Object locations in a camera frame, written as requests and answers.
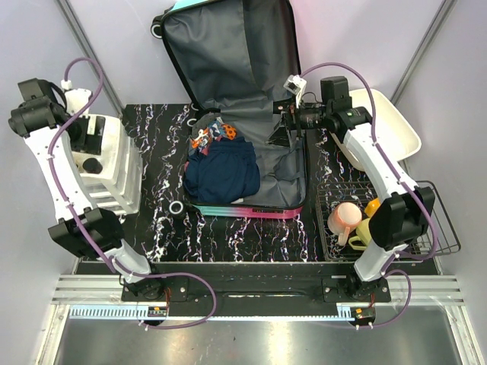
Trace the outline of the small black jar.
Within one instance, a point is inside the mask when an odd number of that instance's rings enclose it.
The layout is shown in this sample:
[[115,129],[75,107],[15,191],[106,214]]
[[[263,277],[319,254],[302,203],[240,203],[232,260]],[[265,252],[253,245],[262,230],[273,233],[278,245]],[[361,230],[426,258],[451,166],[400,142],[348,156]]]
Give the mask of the small black jar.
[[82,164],[82,167],[86,173],[100,174],[103,171],[103,165],[96,158],[88,158]]

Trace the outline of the white drawer organizer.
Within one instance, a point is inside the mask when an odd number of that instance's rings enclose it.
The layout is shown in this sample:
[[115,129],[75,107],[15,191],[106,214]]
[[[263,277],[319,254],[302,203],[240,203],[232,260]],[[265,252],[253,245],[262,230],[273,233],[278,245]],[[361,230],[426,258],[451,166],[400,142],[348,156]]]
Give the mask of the white drawer organizer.
[[[142,156],[120,119],[106,118],[101,155],[72,152],[75,164],[90,197],[98,207],[116,215],[135,214],[142,197]],[[82,164],[96,158],[103,165],[100,174],[86,173]]]

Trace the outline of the navy blue garment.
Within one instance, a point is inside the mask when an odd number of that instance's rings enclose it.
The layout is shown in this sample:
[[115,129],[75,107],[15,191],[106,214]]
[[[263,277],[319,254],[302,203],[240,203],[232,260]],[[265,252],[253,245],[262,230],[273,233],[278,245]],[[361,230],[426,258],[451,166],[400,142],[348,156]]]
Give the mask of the navy blue garment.
[[260,183],[255,148],[243,137],[213,141],[207,153],[195,151],[188,157],[183,179],[191,198],[217,205],[255,195]]

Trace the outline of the pink and teal kids suitcase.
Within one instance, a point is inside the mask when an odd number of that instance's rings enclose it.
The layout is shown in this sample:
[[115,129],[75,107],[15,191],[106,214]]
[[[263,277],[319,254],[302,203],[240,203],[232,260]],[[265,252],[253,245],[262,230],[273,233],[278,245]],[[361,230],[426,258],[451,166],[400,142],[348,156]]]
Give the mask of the pink and teal kids suitcase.
[[307,199],[306,139],[290,147],[267,144],[281,116],[278,103],[292,101],[284,88],[301,71],[288,1],[178,1],[151,22],[193,105],[196,122],[220,116],[253,144],[260,172],[255,195],[226,205],[189,203],[201,214],[291,219]]

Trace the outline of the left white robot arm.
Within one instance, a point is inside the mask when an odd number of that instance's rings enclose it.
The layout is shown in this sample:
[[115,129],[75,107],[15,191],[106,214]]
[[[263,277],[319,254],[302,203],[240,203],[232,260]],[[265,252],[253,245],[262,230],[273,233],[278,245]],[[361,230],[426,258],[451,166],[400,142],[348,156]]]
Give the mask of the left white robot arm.
[[51,239],[78,258],[100,260],[138,300],[164,295],[155,268],[127,242],[121,218],[142,197],[142,156],[120,119],[91,114],[90,90],[70,81],[32,78],[18,85],[23,103],[8,124],[23,138],[43,172],[56,224]]

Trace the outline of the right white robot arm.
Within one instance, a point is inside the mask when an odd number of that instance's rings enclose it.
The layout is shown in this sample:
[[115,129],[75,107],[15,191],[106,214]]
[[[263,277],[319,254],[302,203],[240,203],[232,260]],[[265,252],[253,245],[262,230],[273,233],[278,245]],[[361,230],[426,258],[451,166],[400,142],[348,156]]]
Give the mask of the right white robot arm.
[[278,103],[274,112],[281,116],[268,144],[288,147],[292,132],[298,136],[311,129],[327,129],[359,161],[380,202],[371,218],[371,242],[355,262],[355,275],[345,283],[345,292],[354,301],[365,300],[393,259],[408,243],[431,229],[434,193],[421,188],[379,144],[374,129],[375,107],[353,106],[348,81],[343,76],[324,78],[321,103],[305,103],[307,82],[291,75],[284,83],[294,99]]

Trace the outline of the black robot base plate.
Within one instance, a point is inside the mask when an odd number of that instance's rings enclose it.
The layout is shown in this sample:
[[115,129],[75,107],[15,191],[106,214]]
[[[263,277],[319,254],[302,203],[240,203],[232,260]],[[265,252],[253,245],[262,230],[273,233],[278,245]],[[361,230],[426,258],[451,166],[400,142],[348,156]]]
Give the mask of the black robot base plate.
[[167,269],[163,278],[141,278],[127,283],[123,276],[125,301],[156,301],[166,298],[182,303],[210,294],[222,297],[303,297],[327,303],[374,301],[389,303],[387,280],[359,284],[350,264],[326,263],[236,263],[157,264]]

